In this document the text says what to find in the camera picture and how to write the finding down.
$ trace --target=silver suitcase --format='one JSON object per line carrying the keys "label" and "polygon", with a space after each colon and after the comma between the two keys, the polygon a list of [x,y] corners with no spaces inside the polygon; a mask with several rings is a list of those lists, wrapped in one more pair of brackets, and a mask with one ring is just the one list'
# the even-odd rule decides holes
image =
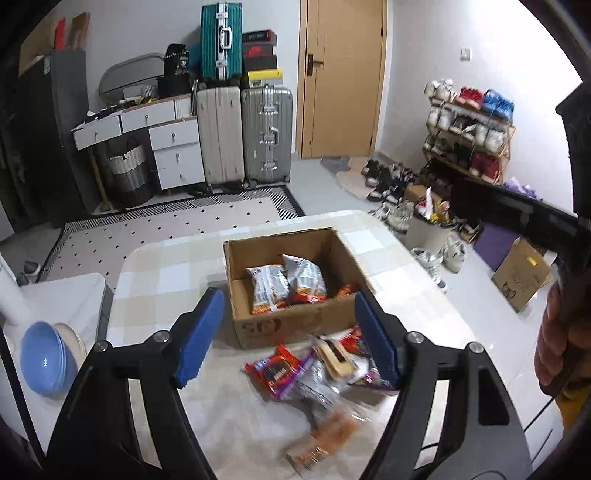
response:
{"label": "silver suitcase", "polygon": [[258,182],[290,181],[293,96],[284,87],[242,91],[242,129],[246,178]]}
{"label": "silver suitcase", "polygon": [[197,92],[195,107],[207,183],[244,181],[240,88]]}

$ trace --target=drawer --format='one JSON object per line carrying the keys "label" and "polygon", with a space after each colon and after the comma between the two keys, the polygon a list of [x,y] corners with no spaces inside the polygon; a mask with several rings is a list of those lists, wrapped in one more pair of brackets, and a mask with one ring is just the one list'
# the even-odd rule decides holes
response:
{"label": "drawer", "polygon": [[188,98],[181,98],[174,101],[174,111],[177,115],[177,120],[191,116],[193,114],[191,110],[190,96]]}
{"label": "drawer", "polygon": [[102,118],[95,122],[85,125],[81,130],[74,132],[74,141],[76,148],[82,150],[91,145],[104,142],[110,138],[121,135],[121,126],[119,124],[119,115]]}
{"label": "drawer", "polygon": [[152,150],[199,143],[197,119],[150,128]]}
{"label": "drawer", "polygon": [[123,132],[131,132],[138,128],[151,127],[173,120],[175,120],[173,100],[142,106],[121,114]]}
{"label": "drawer", "polygon": [[163,189],[205,181],[199,144],[182,145],[154,152]]}

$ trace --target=blue sneaker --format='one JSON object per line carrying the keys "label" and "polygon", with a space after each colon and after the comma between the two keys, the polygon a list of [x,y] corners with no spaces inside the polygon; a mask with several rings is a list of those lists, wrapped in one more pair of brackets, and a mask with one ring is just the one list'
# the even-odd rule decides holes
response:
{"label": "blue sneaker", "polygon": [[487,90],[482,101],[482,109],[488,113],[495,113],[512,122],[515,104],[501,96],[500,93],[494,90]]}

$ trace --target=red sneaker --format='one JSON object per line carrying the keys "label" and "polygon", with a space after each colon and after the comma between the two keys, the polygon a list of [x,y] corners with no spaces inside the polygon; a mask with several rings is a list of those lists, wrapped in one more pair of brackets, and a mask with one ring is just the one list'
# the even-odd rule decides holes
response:
{"label": "red sneaker", "polygon": [[489,155],[485,155],[486,166],[482,173],[482,180],[488,183],[496,183],[499,179],[499,173],[501,172],[501,164],[499,161]]}
{"label": "red sneaker", "polygon": [[470,175],[480,177],[486,168],[486,156],[482,153],[476,152],[472,156],[472,163],[470,164]]}
{"label": "red sneaker", "polygon": [[466,103],[470,105],[472,108],[480,110],[482,106],[482,99],[484,98],[484,93],[482,93],[477,88],[470,89],[470,96],[466,98]]}
{"label": "red sneaker", "polygon": [[468,87],[462,87],[462,89],[460,90],[460,95],[456,97],[456,102],[460,105],[464,105],[464,103],[466,103],[466,100],[468,100],[469,98],[472,98],[470,89]]}

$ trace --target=checkered tablecloth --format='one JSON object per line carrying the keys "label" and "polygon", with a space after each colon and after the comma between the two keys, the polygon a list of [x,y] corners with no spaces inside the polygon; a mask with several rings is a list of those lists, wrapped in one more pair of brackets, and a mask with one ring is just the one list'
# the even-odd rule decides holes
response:
{"label": "checkered tablecloth", "polygon": [[[382,308],[396,314],[407,330],[455,348],[475,340],[470,327],[400,241],[376,218],[352,210],[173,239],[136,250],[119,277],[107,339],[114,346],[143,342],[193,310],[208,287],[227,292],[225,241],[328,227],[352,252]],[[199,375],[180,392],[191,426],[220,479],[297,478],[282,453],[309,434],[306,415],[291,405],[265,402],[242,371],[244,363],[271,352],[241,350],[227,318]],[[131,384],[131,398],[144,459],[158,465],[139,382]],[[396,398],[376,398],[376,405],[367,409],[370,421],[309,478],[359,478]],[[446,390],[438,387],[426,443],[437,439],[445,398]]]}

